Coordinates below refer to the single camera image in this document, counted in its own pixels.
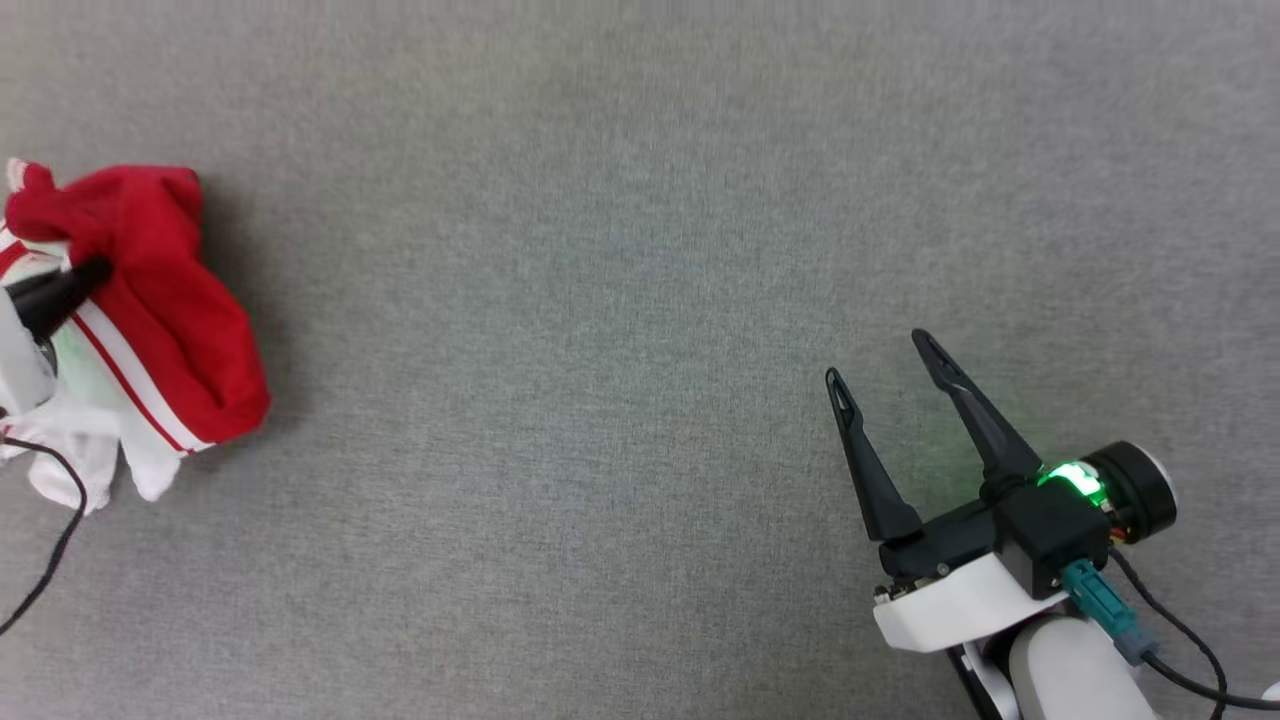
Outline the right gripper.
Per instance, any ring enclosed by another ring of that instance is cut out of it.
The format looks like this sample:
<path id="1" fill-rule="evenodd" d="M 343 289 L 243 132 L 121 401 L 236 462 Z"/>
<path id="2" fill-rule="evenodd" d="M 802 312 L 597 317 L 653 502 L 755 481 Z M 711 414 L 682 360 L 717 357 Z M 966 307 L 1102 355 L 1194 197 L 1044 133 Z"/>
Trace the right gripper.
<path id="1" fill-rule="evenodd" d="M 1041 477 L 1041 456 L 942 343 L 924 329 L 911 341 L 983 462 L 980 495 L 1011 495 L 978 515 L 989 536 L 986 552 L 878 602 L 876 623 L 891 647 L 929 653 L 1005 632 L 1066 602 L 1062 577 L 1073 564 L 1101 570 L 1114 546 L 1137 544 L 1176 521 L 1178 492 L 1155 455 L 1116 442 Z M 869 539 L 915 536 L 923 520 L 886 471 L 835 366 L 826 388 Z"/>

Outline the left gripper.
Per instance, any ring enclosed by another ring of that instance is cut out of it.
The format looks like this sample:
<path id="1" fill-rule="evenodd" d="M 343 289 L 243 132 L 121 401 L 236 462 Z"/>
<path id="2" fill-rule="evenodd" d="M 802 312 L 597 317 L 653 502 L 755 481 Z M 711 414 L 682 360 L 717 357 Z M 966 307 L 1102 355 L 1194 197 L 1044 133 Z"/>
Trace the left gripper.
<path id="1" fill-rule="evenodd" d="M 19 416 L 47 402 L 58 383 L 37 343 L 54 333 L 108 282 L 106 258 L 9 284 L 1 296 L 1 414 Z"/>

